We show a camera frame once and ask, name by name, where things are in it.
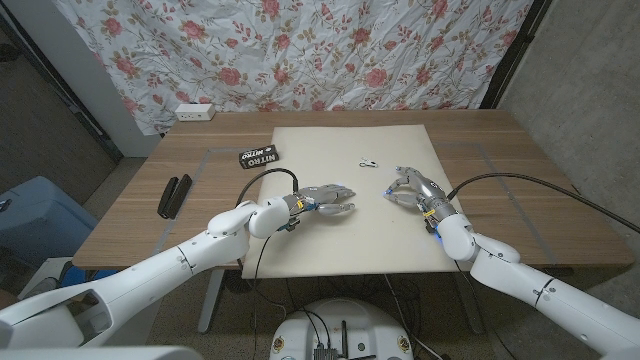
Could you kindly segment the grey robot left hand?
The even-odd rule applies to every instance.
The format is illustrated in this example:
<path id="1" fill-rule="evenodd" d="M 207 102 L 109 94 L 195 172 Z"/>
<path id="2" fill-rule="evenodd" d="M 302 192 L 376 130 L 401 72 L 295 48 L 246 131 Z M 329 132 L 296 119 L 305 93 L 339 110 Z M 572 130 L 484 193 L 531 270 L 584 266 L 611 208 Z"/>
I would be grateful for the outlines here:
<path id="1" fill-rule="evenodd" d="M 345 203 L 355 196 L 350 188 L 337 184 L 327 184 L 300 188 L 285 197 L 291 216 L 316 211 L 323 216 L 337 215 L 355 209 L 354 203 Z"/>

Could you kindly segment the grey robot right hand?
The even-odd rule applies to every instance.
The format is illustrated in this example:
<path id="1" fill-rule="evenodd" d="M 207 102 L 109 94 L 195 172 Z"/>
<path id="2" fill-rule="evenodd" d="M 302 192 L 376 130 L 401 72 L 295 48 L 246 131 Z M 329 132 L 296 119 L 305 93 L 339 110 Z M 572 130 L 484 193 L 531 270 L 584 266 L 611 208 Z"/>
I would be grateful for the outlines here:
<path id="1" fill-rule="evenodd" d="M 398 166 L 396 171 L 400 177 L 385 190 L 385 199 L 407 208 L 417 208 L 435 223 L 457 214 L 445 192 L 418 170 Z"/>

